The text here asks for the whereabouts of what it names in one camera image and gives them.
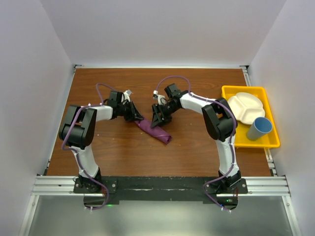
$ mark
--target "white wall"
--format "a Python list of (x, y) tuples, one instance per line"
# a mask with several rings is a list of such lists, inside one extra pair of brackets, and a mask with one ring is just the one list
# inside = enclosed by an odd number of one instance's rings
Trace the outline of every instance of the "white wall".
[(249, 64), (285, 0), (41, 0), (72, 63)]
[(273, 151), (304, 236), (315, 232), (315, 1), (288, 0), (250, 65), (267, 89), (280, 135)]
[(54, 144), (71, 64), (37, 0), (2, 0), (0, 33), (0, 235), (15, 236)]

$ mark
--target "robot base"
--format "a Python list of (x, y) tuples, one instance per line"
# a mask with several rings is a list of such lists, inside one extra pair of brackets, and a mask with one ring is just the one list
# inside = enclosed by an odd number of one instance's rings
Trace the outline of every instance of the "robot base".
[[(119, 201), (195, 201), (204, 204), (213, 203), (204, 193), (203, 184), (217, 177), (102, 177), (102, 183), (108, 187), (108, 204), (119, 204)], [(220, 181), (210, 184), (206, 191), (222, 206), (234, 209), (238, 199), (234, 197), (220, 197), (217, 194), (248, 193), (245, 179), (241, 179), (229, 188), (220, 187)], [(89, 189), (75, 186), (73, 193), (88, 194)], [(84, 197), (86, 205), (100, 205), (102, 196)]]

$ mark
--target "cloth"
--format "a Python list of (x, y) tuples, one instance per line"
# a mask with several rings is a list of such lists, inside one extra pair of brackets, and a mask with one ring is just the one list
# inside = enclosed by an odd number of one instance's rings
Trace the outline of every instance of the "cloth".
[(151, 128), (151, 121), (148, 121), (144, 118), (144, 120), (137, 120), (135, 123), (139, 126), (147, 134), (150, 134), (152, 137), (157, 138), (158, 140), (162, 141), (165, 144), (168, 144), (172, 140), (172, 136), (169, 135), (164, 129), (157, 126)]

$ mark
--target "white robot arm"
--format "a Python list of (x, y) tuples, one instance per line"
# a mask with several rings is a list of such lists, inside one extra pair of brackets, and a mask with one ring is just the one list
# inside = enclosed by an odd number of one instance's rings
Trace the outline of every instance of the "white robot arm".
[(59, 129), (59, 138), (64, 140), (75, 156), (79, 167), (79, 180), (93, 191), (99, 190), (94, 180), (101, 181), (101, 173), (95, 162), (91, 143), (94, 137), (95, 123), (123, 116), (126, 121), (143, 120), (130, 100), (131, 91), (111, 91), (108, 99), (99, 105), (85, 107), (71, 105)]
[(233, 131), (233, 117), (231, 112), (226, 112), (223, 107), (230, 110), (224, 98), (218, 100), (200, 97), (192, 92), (181, 92), (175, 84), (165, 88), (169, 99), (154, 91), (154, 99), (158, 104), (153, 104), (152, 127), (161, 126), (172, 120), (171, 114), (180, 108), (189, 109), (203, 115), (207, 131), (215, 140), (220, 160), (219, 175), (225, 175), (223, 179), (226, 187), (231, 187), (241, 179), (239, 167), (235, 158)]

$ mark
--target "blue cup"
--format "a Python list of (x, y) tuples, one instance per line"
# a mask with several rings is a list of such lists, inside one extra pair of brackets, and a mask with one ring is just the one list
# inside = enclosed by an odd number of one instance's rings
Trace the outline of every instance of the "blue cup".
[(249, 140), (255, 141), (272, 130), (272, 123), (265, 117), (258, 117), (252, 123), (246, 136)]

